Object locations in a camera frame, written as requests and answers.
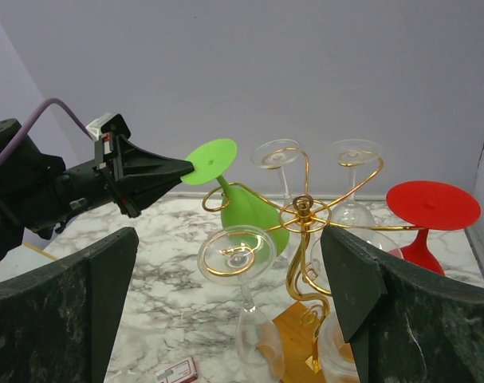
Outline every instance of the marble countertop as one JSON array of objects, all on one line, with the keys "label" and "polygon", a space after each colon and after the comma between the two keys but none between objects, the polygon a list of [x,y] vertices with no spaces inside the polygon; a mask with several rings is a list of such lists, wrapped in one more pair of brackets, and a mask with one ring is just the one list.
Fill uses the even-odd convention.
[{"label": "marble countertop", "polygon": [[[367,205],[377,224],[402,224],[385,202]],[[156,371],[188,356],[196,360],[198,383],[245,381],[234,350],[241,293],[214,285],[197,268],[202,242],[220,228],[219,214],[203,211],[199,199],[164,198],[138,219],[121,215],[114,204],[103,206],[78,217],[45,251],[70,255],[127,226],[137,230],[140,245],[105,381],[154,383]],[[386,235],[403,246],[415,232]],[[464,231],[432,231],[428,246],[448,277],[484,287]],[[268,318],[293,303],[285,291],[287,266],[279,257],[251,286]]]}]

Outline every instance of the red and white package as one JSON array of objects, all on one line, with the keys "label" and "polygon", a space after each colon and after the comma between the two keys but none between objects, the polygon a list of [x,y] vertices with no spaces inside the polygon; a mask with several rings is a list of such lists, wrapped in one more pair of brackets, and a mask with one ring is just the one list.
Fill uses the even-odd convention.
[{"label": "red and white package", "polygon": [[156,373],[156,383],[191,383],[197,380],[197,369],[193,357],[183,359],[167,369]]}]

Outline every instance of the green plastic glass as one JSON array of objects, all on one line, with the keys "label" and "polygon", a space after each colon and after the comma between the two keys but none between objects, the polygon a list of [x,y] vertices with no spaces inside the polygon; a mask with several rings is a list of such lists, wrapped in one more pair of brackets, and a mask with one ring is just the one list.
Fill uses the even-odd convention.
[{"label": "green plastic glass", "polygon": [[[265,203],[257,196],[237,185],[229,185],[222,174],[231,166],[236,158],[236,143],[229,139],[213,140],[195,149],[188,157],[194,165],[194,171],[182,177],[189,185],[201,185],[217,180],[224,194],[222,204],[230,201],[221,210],[222,227],[250,225],[262,230],[276,227],[280,224],[279,211]],[[276,244],[277,255],[283,252],[289,241],[289,231],[285,228],[269,232]]]}]

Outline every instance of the lavender wall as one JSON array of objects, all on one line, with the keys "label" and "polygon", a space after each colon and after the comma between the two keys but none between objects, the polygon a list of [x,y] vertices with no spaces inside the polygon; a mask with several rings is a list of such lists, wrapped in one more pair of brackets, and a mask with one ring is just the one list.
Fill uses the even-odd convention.
[{"label": "lavender wall", "polygon": [[[0,25],[0,120],[14,117],[23,123],[42,101],[41,93]],[[68,166],[77,164],[77,155],[53,111],[42,116],[30,136],[42,152],[63,157]],[[40,247],[45,245],[32,233],[26,233],[25,240]]]},{"label": "lavender wall", "polygon": [[[260,191],[277,191],[277,176],[249,153],[282,137],[310,153],[315,193],[345,189],[325,152],[344,138],[384,147],[387,167],[364,194],[409,179],[474,185],[484,0],[0,0],[0,21],[44,96],[85,120],[121,112],[137,144],[166,156],[232,137],[228,176]],[[289,178],[297,190],[301,174]]]}]

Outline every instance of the wooden block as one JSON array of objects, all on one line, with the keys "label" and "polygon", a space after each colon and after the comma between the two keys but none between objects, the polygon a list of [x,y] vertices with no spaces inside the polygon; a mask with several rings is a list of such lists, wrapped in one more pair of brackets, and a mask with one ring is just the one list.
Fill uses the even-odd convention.
[{"label": "wooden block", "polygon": [[282,383],[325,383],[323,373],[314,373],[306,361],[313,349],[313,331],[317,318],[309,326],[302,326],[301,316],[307,309],[300,302],[288,307],[273,320],[281,335],[284,348],[285,372]]}]

